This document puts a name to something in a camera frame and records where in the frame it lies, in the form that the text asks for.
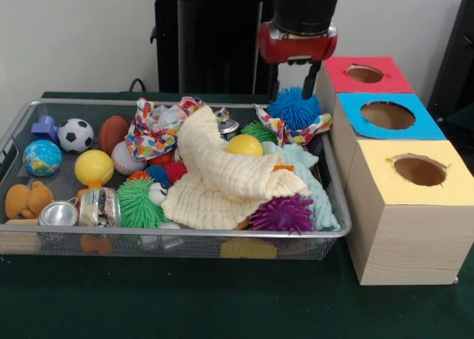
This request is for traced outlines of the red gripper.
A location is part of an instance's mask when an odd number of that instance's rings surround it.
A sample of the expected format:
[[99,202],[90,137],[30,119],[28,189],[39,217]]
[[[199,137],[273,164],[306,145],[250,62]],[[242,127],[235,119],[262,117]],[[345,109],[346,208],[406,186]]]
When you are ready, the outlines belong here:
[[313,62],[305,77],[302,98],[313,94],[321,62],[329,59],[336,50],[338,32],[334,24],[316,36],[298,36],[280,31],[273,22],[264,22],[257,35],[261,57],[269,65],[269,101],[275,101],[279,91],[278,65],[289,61]]

